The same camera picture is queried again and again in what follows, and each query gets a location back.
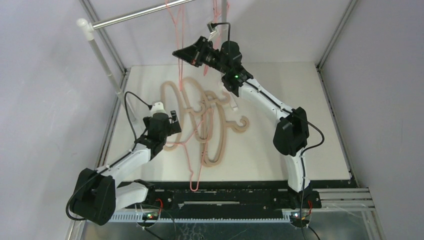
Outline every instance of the white wall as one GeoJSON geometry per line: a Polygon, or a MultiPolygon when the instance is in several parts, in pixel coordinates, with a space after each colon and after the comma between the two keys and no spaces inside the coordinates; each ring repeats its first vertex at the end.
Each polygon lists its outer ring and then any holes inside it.
{"type": "Polygon", "coordinates": [[[360,1],[324,80],[387,239],[422,239],[424,1],[360,1]]]}
{"type": "MultiPolygon", "coordinates": [[[[231,40],[239,43],[244,63],[317,63],[339,23],[349,0],[228,0],[231,40]]],[[[101,19],[164,4],[165,0],[92,0],[101,19]]],[[[178,8],[171,8],[177,16],[178,8]]],[[[214,19],[213,0],[185,4],[185,45],[214,19]]],[[[176,64],[174,24],[168,11],[159,11],[108,26],[122,61],[133,65],[176,64]]]]}
{"type": "Polygon", "coordinates": [[[114,93],[80,17],[76,0],[1,1],[2,240],[64,239],[66,202],[98,157],[114,93]]]}

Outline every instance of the aluminum rail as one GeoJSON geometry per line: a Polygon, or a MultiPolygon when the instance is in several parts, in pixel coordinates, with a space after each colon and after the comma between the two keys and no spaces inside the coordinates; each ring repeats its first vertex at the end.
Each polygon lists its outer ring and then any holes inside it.
{"type": "MultiPolygon", "coordinates": [[[[84,9],[85,13],[88,16],[88,19],[94,23],[96,21],[100,21],[99,16],[97,15],[92,3],[90,0],[79,0],[79,3],[81,4],[82,8],[84,9]]],[[[113,58],[113,61],[115,62],[116,66],[119,68],[120,72],[124,75],[126,68],[124,63],[121,60],[121,57],[119,56],[115,46],[112,43],[111,38],[109,37],[108,33],[106,32],[106,29],[99,29],[98,35],[103,42],[104,46],[106,47],[106,50],[109,52],[110,56],[113,58]]]]}
{"type": "Polygon", "coordinates": [[[147,14],[152,14],[161,10],[168,8],[172,8],[181,4],[185,4],[188,2],[191,2],[194,0],[177,0],[177,1],[173,1],[173,2],[169,2],[168,4],[162,4],[162,5],[157,5],[157,6],[153,6],[147,9],[140,9],[140,10],[136,10],[136,11],[132,11],[129,13],[125,13],[119,16],[115,16],[115,17],[111,17],[105,20],[101,20],[101,21],[96,21],[92,23],[92,27],[94,30],[97,29],[101,29],[110,25],[114,25],[114,24],[118,24],[118,23],[122,23],[124,21],[130,20],[130,19],[135,19],[147,14]]]}
{"type": "Polygon", "coordinates": [[[351,16],[352,12],[355,9],[355,6],[359,0],[350,0],[349,4],[347,5],[346,10],[343,13],[343,16],[341,17],[340,22],[338,23],[333,35],[331,36],[331,40],[328,43],[327,47],[324,50],[324,53],[322,54],[321,58],[319,59],[318,64],[316,65],[318,70],[321,70],[326,63],[330,52],[332,51],[334,45],[337,42],[337,39],[339,38],[340,34],[342,33],[343,28],[346,25],[346,22],[348,21],[349,17],[351,16]]]}

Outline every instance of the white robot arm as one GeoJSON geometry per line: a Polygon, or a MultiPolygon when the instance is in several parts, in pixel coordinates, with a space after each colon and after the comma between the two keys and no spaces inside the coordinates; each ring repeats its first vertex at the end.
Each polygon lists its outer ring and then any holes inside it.
{"type": "Polygon", "coordinates": [[[172,55],[195,67],[206,64],[223,73],[222,82],[229,92],[251,102],[275,123],[273,144],[285,155],[289,191],[301,203],[300,196],[308,195],[302,191],[311,190],[301,156],[309,137],[305,110],[301,107],[293,109],[266,91],[242,66],[242,54],[234,41],[225,41],[218,50],[206,37],[201,36],[193,45],[176,50],[172,55]]]}
{"type": "MultiPolygon", "coordinates": [[[[265,115],[275,123],[276,127],[278,127],[281,118],[286,119],[290,116],[290,113],[284,110],[292,108],[284,104],[282,101],[278,100],[268,91],[266,91],[254,78],[246,80],[246,84],[243,84],[238,90],[238,92],[240,98],[248,100],[249,102],[254,104],[255,107],[262,110],[262,112],[264,112],[265,115]],[[261,92],[271,98],[271,100],[267,99],[263,94],[261,94],[261,92]],[[275,106],[271,101],[277,103],[279,107],[275,106]]],[[[310,183],[306,170],[305,173],[303,172],[302,162],[300,158],[300,154],[303,149],[304,148],[302,147],[301,149],[296,151],[295,156],[292,156],[290,154],[286,154],[286,156],[284,156],[288,172],[288,186],[297,193],[302,191],[304,174],[304,187],[306,188],[310,183]]]]}
{"type": "Polygon", "coordinates": [[[153,159],[163,149],[168,136],[181,132],[175,111],[171,111],[169,117],[161,102],[150,108],[151,117],[143,118],[147,135],[143,133],[136,139],[129,152],[110,165],[81,171],[66,205],[70,219],[90,220],[104,225],[116,210],[146,200],[150,188],[148,182],[136,180],[125,186],[120,184],[130,173],[153,159]],[[83,218],[71,216],[69,210],[83,218]]]}

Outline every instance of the white pipe connector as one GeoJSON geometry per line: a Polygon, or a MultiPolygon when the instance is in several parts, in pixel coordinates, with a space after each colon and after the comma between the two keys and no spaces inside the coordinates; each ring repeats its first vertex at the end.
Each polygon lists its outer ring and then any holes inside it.
{"type": "Polygon", "coordinates": [[[81,28],[81,30],[84,32],[85,37],[87,38],[87,41],[91,41],[94,39],[94,28],[91,23],[89,23],[86,19],[80,18],[76,21],[76,25],[81,28]]]}

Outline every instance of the white table surface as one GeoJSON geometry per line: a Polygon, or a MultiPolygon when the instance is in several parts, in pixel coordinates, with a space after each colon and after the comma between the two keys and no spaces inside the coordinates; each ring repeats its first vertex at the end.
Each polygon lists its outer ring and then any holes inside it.
{"type": "MultiPolygon", "coordinates": [[[[308,120],[325,134],[325,143],[306,152],[305,168],[311,180],[347,180],[350,178],[342,148],[339,143],[330,110],[315,66],[312,62],[295,63],[246,63],[243,65],[259,83],[287,105],[306,110],[308,120]]],[[[204,90],[212,90],[222,97],[219,86],[220,74],[209,69],[203,76],[203,67],[183,66],[183,76],[196,79],[204,90]]],[[[160,86],[163,82],[173,81],[178,85],[177,65],[133,66],[126,86],[127,91],[139,95],[148,103],[160,100],[160,86]]],[[[192,107],[200,99],[193,87],[186,87],[192,107]]],[[[177,110],[175,95],[170,87],[166,90],[166,111],[177,110]]],[[[140,117],[149,115],[146,106],[129,96],[140,117]]],[[[274,121],[266,118],[261,111],[249,102],[235,98],[238,110],[225,107],[226,119],[238,121],[240,116],[248,117],[249,129],[244,133],[234,133],[227,129],[227,144],[222,162],[213,167],[203,167],[200,181],[279,181],[287,180],[285,161],[273,145],[274,121]]],[[[218,112],[214,113],[214,138],[209,142],[209,154],[214,156],[218,145],[218,112]]],[[[192,127],[188,115],[183,126],[182,140],[191,133],[192,127]]],[[[321,140],[320,135],[309,128],[308,145],[321,140]]],[[[114,129],[110,149],[106,159],[112,163],[127,151],[134,141],[127,121],[125,109],[120,108],[114,129]]],[[[197,180],[200,167],[200,144],[194,137],[187,143],[191,166],[197,180]]],[[[190,172],[184,149],[179,146],[173,151],[162,151],[152,161],[143,165],[128,176],[127,180],[143,179],[146,181],[181,181],[190,180],[190,172]]]]}

